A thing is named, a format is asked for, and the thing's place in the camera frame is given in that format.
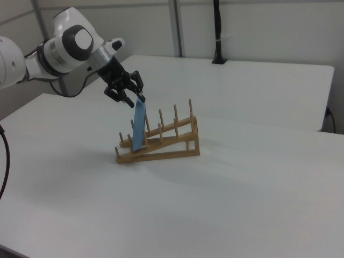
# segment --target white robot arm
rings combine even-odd
[[[104,93],[116,102],[134,107],[125,89],[145,101],[139,72],[128,73],[114,57],[123,39],[105,42],[75,8],[60,12],[53,20],[54,37],[25,57],[12,40],[0,37],[0,88],[33,79],[51,82],[87,62],[107,83]]]

